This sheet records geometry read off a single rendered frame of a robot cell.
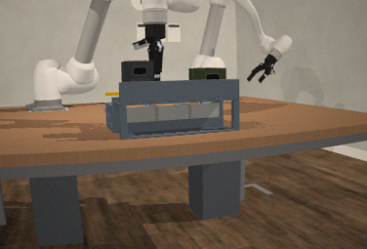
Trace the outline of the grey rectangular rack frame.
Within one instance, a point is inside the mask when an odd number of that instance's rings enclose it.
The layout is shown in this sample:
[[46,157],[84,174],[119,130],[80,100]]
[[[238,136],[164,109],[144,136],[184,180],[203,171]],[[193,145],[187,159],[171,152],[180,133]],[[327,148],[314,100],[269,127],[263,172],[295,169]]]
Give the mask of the grey rectangular rack frame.
[[[224,101],[231,101],[231,128],[224,126]],[[127,127],[127,105],[203,102],[220,103],[220,117],[134,122]],[[120,133],[121,140],[236,131],[239,79],[119,82],[119,97],[105,103],[103,111],[106,127]]]

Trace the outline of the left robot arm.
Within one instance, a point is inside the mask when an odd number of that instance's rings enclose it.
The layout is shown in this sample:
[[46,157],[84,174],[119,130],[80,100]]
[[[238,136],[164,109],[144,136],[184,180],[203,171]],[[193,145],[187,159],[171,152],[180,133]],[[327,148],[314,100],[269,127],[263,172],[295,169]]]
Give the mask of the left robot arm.
[[[237,5],[244,9],[249,15],[255,33],[261,42],[261,51],[268,55],[273,55],[277,62],[285,55],[292,45],[292,39],[283,35],[279,39],[274,40],[270,36],[266,36],[261,28],[258,13],[250,0],[233,0]],[[210,11],[204,31],[204,36],[200,48],[200,53],[193,60],[190,68],[195,67],[224,67],[221,58],[213,57],[218,41],[218,36],[221,28],[221,23],[229,0],[209,0]],[[271,43],[272,41],[272,43]],[[273,44],[274,43],[274,44]],[[273,45],[272,45],[273,44]],[[271,46],[272,45],[272,46]],[[273,48],[272,48],[273,47]],[[207,58],[206,58],[207,57]],[[201,66],[200,66],[201,65]]]

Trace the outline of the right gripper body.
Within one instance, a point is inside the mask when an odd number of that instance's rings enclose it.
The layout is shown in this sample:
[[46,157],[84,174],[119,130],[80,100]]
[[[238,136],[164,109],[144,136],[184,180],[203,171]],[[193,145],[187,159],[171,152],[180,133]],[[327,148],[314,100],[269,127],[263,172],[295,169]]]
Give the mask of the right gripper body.
[[153,44],[153,53],[155,53],[155,48],[157,46],[157,41],[160,42],[161,39],[166,37],[166,27],[165,24],[154,23],[145,25],[145,38],[150,38]]

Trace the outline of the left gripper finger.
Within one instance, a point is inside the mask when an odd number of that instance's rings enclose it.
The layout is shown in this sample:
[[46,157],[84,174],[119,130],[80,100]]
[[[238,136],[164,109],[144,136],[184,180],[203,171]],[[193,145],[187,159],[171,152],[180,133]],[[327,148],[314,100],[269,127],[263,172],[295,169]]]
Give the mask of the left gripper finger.
[[[247,80],[250,82],[251,79],[258,73],[260,72],[262,69],[262,66],[265,65],[264,63],[260,63],[256,68],[254,68],[252,70],[252,73],[249,75],[249,77],[247,78]],[[255,73],[256,72],[256,73]]]
[[272,68],[273,68],[273,64],[272,64],[272,63],[269,65],[269,67],[268,67],[268,68],[266,67],[266,63],[265,63],[265,72],[264,72],[264,74],[260,77],[260,79],[258,80],[260,83],[262,83],[262,82],[263,82],[263,80],[264,80],[268,75],[270,75],[270,72],[271,72]]

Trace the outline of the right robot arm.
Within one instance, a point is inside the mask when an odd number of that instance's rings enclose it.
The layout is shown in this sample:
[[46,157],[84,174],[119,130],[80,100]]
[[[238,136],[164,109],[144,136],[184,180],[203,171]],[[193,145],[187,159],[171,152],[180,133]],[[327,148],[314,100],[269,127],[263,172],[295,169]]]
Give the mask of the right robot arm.
[[[93,55],[111,1],[92,0],[75,58],[65,67],[55,59],[39,61],[33,76],[34,103],[26,104],[26,109],[65,110],[62,95],[83,94],[96,88],[99,75]],[[143,24],[167,24],[167,7],[174,12],[191,13],[198,10],[201,3],[202,0],[142,0]]]

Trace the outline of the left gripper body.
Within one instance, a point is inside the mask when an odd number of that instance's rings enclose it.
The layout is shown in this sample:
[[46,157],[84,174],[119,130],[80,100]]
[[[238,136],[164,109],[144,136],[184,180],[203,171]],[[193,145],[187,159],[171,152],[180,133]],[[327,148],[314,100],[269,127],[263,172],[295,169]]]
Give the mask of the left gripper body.
[[[275,64],[276,63],[276,58],[273,55],[268,55],[265,58],[265,62],[264,63],[266,63],[266,66],[268,67],[271,63],[272,64]],[[265,66],[264,65],[262,66],[262,69],[265,69]]]

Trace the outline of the dark green case with orange latches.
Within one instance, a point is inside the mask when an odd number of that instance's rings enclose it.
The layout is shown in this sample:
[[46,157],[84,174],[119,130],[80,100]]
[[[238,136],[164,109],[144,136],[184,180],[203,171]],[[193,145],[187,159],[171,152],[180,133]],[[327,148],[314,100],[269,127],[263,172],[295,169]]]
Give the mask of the dark green case with orange latches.
[[226,68],[189,68],[189,80],[226,79]]

